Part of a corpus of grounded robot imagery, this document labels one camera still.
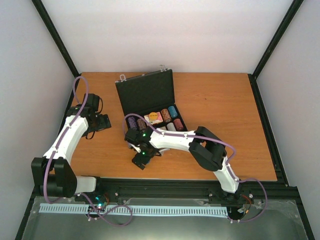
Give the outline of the red playing card deck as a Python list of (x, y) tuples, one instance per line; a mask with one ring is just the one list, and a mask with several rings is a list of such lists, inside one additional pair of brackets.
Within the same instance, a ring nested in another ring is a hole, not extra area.
[(151, 112), (144, 115), (144, 119), (151, 125), (157, 125), (163, 122), (163, 117), (160, 112)]

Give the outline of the white poker chip stack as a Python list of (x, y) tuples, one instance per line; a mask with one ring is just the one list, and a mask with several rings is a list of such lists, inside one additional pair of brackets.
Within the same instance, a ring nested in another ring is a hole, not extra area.
[(176, 132), (177, 131), (173, 122), (168, 123), (166, 125), (166, 128), (167, 128), (168, 131), (172, 131), (172, 132)]

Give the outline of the black poker set case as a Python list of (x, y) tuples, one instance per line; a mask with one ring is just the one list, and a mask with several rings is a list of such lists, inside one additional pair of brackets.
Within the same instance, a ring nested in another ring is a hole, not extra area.
[(160, 66), (160, 70), (126, 78), (115, 82), (123, 114), (148, 115), (173, 106), (177, 118), (187, 130), (175, 101), (173, 70)]

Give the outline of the red poker chip stack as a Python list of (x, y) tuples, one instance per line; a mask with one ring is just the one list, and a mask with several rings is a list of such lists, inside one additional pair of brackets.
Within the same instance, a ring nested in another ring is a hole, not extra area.
[(179, 119), (179, 118), (176, 118), (174, 121), (173, 121), (173, 124), (175, 126), (175, 129), (177, 131), (183, 131), (184, 130), (184, 126), (182, 124), (182, 121)]

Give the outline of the blue poker chip stack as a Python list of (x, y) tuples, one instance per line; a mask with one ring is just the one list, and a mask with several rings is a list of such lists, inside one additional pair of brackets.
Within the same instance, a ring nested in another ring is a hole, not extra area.
[(168, 112), (170, 114), (170, 117), (173, 119), (178, 116), (177, 110), (173, 105), (168, 107)]

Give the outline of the yellow dealer button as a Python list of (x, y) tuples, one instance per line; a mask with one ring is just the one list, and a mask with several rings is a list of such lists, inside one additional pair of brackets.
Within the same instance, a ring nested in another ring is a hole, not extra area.
[(154, 122), (158, 119), (158, 113), (157, 112), (151, 112), (149, 115), (148, 115), (148, 118), (150, 120), (150, 122)]

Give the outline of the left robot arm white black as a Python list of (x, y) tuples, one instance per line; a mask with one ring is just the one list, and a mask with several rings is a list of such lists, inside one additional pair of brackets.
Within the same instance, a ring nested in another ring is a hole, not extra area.
[(101, 114), (103, 100), (93, 93), (83, 96), (83, 103), (71, 107), (66, 113), (64, 126), (53, 145), (42, 157), (31, 162), (35, 189), (42, 196), (70, 198), (86, 193), (92, 201), (103, 198), (104, 188), (94, 176), (76, 176), (71, 167), (73, 153), (81, 138), (109, 129), (107, 114)]

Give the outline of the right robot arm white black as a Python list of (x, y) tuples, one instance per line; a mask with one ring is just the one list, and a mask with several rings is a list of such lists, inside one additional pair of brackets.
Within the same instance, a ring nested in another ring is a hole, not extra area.
[(187, 132), (153, 130), (151, 127), (142, 131), (130, 128), (124, 140), (136, 151), (132, 162), (142, 170), (153, 157), (162, 156), (164, 151), (185, 151), (190, 153), (203, 169), (214, 173), (224, 192), (234, 194), (238, 190), (239, 184), (228, 171), (228, 157), (224, 145), (205, 127), (199, 126), (196, 131)]

